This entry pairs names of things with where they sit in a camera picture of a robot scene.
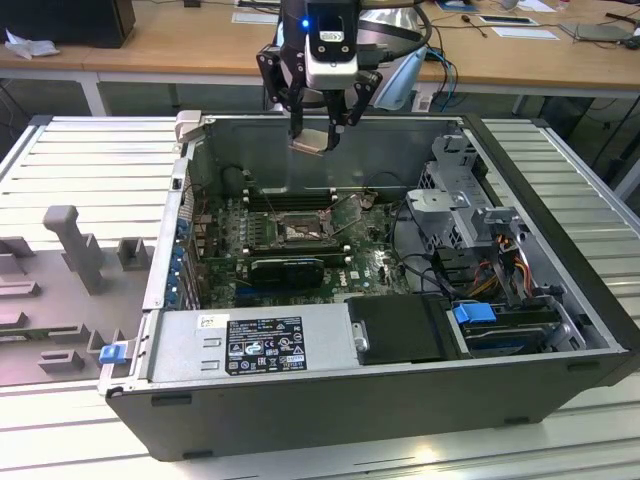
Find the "blue drive latch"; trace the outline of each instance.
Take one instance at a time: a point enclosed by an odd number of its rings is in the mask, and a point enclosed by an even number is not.
[[[458,324],[497,321],[496,314],[488,303],[461,303],[453,309],[453,314]]]

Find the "blue plastic clip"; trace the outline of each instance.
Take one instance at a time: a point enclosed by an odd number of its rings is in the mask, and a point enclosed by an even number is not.
[[[98,361],[101,365],[107,365],[109,363],[120,365],[127,363],[127,359],[125,358],[126,353],[126,345],[105,345],[100,350]]]
[[[488,303],[461,303],[453,309],[453,314],[459,324],[497,321],[496,314]]]

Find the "black plastic cover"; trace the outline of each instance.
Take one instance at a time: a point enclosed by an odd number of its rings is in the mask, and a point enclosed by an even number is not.
[[[429,295],[353,297],[347,300],[352,323],[364,326],[369,350],[362,365],[435,362],[462,358],[446,307]]]

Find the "computer case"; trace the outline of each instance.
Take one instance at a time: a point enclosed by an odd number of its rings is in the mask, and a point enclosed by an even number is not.
[[[29,40],[120,48],[136,17],[131,0],[3,0],[0,26]]]

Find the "yellow wire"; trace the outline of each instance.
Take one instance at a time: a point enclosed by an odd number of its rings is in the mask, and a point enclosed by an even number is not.
[[[483,283],[478,288],[476,288],[474,291],[472,291],[469,294],[469,296],[475,297],[476,295],[479,295],[480,293],[488,290],[489,288],[491,288],[496,283],[497,280],[498,280],[498,278],[494,275],[489,280],[487,280],[485,283]]]

